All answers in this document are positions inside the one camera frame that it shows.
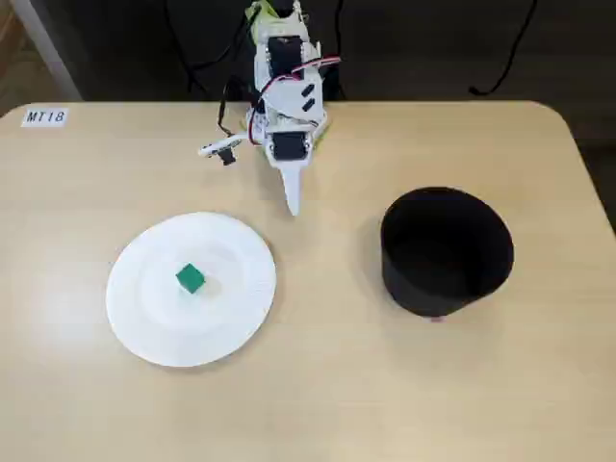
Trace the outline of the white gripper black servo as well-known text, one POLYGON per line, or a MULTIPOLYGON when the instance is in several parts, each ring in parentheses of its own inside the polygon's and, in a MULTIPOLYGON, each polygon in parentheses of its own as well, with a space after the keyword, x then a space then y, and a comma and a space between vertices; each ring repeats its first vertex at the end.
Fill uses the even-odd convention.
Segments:
POLYGON ((286 203, 293 217, 300 213, 301 178, 304 167, 313 159, 313 153, 324 131, 324 124, 291 124, 268 128, 264 132, 263 147, 269 164, 281 168, 286 203))

